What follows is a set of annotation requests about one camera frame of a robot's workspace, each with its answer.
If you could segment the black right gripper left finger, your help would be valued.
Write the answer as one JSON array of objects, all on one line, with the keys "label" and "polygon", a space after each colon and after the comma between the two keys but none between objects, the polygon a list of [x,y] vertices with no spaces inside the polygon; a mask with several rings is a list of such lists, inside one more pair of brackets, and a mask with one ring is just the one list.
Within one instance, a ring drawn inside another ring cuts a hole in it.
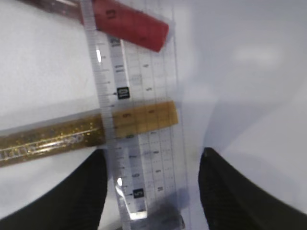
[{"label": "black right gripper left finger", "polygon": [[95,150],[60,184],[1,219],[2,230],[96,230],[107,195],[104,152]]}]

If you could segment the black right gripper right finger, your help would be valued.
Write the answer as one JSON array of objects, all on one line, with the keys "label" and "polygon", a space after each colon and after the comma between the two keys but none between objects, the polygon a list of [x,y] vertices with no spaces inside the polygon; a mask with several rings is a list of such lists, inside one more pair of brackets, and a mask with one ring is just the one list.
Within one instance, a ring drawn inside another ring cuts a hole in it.
[{"label": "black right gripper right finger", "polygon": [[201,204],[211,230],[305,230],[307,216],[258,187],[212,148],[198,174]]}]

